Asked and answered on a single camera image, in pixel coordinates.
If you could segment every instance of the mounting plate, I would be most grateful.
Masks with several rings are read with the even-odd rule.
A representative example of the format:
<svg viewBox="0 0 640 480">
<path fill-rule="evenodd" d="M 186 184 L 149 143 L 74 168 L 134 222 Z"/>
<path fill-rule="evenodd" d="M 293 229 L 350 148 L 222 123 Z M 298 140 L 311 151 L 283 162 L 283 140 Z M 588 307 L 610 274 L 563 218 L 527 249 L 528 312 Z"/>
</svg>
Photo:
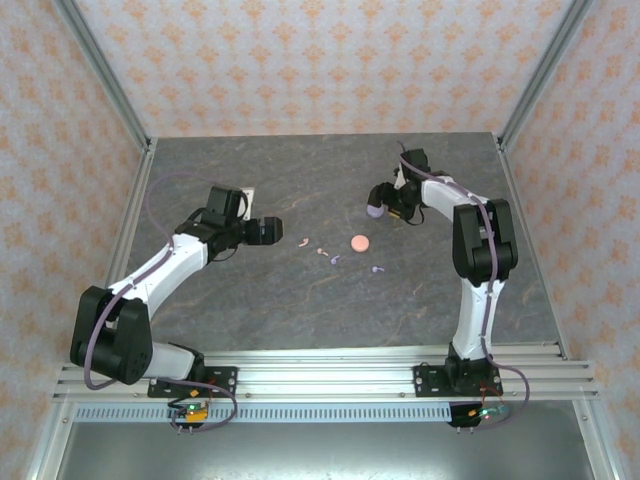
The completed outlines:
<svg viewBox="0 0 640 480">
<path fill-rule="evenodd" d="M 214 386 L 222 387 L 229 390 L 234 396 L 236 394 L 236 387 L 238 386 L 238 368 L 237 367 L 204 367 L 205 380 L 203 383 L 212 383 Z M 147 396 L 149 398 L 183 398 L 189 396 L 194 387 L 187 387 L 184 385 L 175 385 L 173 383 L 162 382 L 158 380 L 155 385 L 149 382 L 149 389 L 147 390 Z M 205 388 L 196 388 L 200 394 L 206 393 Z M 213 398 L 228 398 L 226 395 L 220 392 L 212 392 Z"/>
<path fill-rule="evenodd" d="M 500 371 L 491 367 L 490 374 L 484 376 L 482 383 L 492 387 L 502 395 L 502 379 Z M 479 380 L 464 382 L 464 387 L 456 387 L 451 384 L 445 366 L 431 366 L 420 364 L 413 367 L 413 386 L 416 397 L 481 397 L 482 390 Z M 486 391 L 487 397 L 495 397 L 491 390 Z"/>
</svg>

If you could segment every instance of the wallpaper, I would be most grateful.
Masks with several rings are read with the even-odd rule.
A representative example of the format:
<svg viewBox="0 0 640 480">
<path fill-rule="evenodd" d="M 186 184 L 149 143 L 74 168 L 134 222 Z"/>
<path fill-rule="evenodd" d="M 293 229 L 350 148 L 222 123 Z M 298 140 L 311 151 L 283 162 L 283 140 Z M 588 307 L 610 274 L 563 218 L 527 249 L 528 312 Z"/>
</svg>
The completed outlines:
<svg viewBox="0 0 640 480">
<path fill-rule="evenodd" d="M 0 465 L 22 479 L 139 153 L 50 0 L 0 0 Z"/>
<path fill-rule="evenodd" d="M 640 4 L 596 0 L 510 152 L 571 353 L 640 471 Z"/>
<path fill-rule="evenodd" d="M 570 0 L 80 0 L 151 136 L 502 130 Z"/>
</svg>

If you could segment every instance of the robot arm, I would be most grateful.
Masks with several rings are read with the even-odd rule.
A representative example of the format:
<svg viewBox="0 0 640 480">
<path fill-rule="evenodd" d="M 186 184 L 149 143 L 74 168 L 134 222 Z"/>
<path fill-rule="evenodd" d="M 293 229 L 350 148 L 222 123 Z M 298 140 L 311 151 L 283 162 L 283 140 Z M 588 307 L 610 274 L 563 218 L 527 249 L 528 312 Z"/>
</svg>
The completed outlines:
<svg viewBox="0 0 640 480">
<path fill-rule="evenodd" d="M 93 350 L 91 369 L 127 385 L 143 377 L 203 380 L 202 355 L 186 347 L 153 342 L 149 320 L 182 282 L 220 253 L 240 244 L 272 245 L 282 238 L 279 218 L 267 217 L 263 222 L 249 218 L 252 198 L 253 190 L 213 186 L 207 206 L 176 228 L 171 244 L 123 280 L 106 289 L 87 289 L 80 297 L 71 361 L 84 365 L 98 318 L 115 293 L 133 285 L 109 312 Z M 135 281 L 146 272 L 151 273 Z"/>
<path fill-rule="evenodd" d="M 495 372 L 487 362 L 482 339 L 491 353 L 491 330 L 498 296 L 518 262 L 518 252 L 506 200 L 489 200 L 464 189 L 452 188 L 453 179 L 444 172 L 431 172 L 427 156 L 422 149 L 405 151 L 402 158 L 411 166 L 426 172 L 423 178 L 402 163 L 395 170 L 394 184 L 375 186 L 369 195 L 367 211 L 374 218 L 380 217 L 386 206 L 389 213 L 405 221 L 413 218 L 416 207 L 438 210 L 453 223 L 452 259 L 462 281 L 462 301 L 458 329 L 450 345 L 450 352 L 443 372 L 437 382 L 433 379 L 434 393 L 442 394 L 441 384 L 451 387 L 452 394 L 476 394 L 479 384 L 494 385 Z M 492 273 L 491 254 L 482 217 L 474 199 L 479 200 L 489 213 L 498 256 L 498 275 L 493 282 L 492 302 L 486 328 L 485 311 L 487 292 Z"/>
</svg>

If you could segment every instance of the pink donut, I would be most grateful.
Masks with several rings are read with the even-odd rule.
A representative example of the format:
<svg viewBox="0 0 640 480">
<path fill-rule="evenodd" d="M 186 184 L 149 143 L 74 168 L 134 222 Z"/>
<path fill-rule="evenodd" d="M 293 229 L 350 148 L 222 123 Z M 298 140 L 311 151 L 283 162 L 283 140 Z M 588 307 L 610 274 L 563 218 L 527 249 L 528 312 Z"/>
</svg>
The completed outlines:
<svg viewBox="0 0 640 480">
<path fill-rule="evenodd" d="M 356 252 L 366 252 L 369 248 L 369 239 L 364 235 L 356 235 L 351 239 L 351 248 Z"/>
</svg>

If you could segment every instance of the metal floor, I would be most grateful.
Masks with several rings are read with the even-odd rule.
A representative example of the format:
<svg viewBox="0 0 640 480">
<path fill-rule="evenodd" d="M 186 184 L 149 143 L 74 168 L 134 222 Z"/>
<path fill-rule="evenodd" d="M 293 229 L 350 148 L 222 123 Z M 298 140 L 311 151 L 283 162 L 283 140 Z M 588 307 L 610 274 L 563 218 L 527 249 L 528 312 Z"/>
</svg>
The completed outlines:
<svg viewBox="0 0 640 480">
<path fill-rule="evenodd" d="M 423 147 L 434 170 L 472 191 L 511 200 L 489 133 L 160 139 L 149 184 L 190 171 L 255 187 L 254 216 L 281 217 L 285 236 L 272 247 L 241 247 L 188 279 L 156 313 L 154 339 L 204 351 L 449 342 L 460 306 L 451 225 L 433 210 L 420 227 L 365 213 L 371 188 L 393 181 L 398 140 Z M 153 210 L 174 228 L 206 203 L 208 190 L 198 180 L 172 180 L 157 189 Z M 520 259 L 501 295 L 493 340 L 553 341 L 549 302 L 512 212 Z M 367 253 L 351 250 L 355 234 L 370 238 Z M 309 245 L 298 248 L 305 237 Z M 143 210 L 129 271 L 162 244 Z M 318 247 L 340 255 L 338 264 Z M 386 271 L 374 274 L 374 265 Z"/>
<path fill-rule="evenodd" d="M 58 479 L 592 479 L 569 402 L 535 402 L 473 435 L 441 423 L 230 424 L 178 436 L 167 424 L 76 424 Z"/>
</svg>

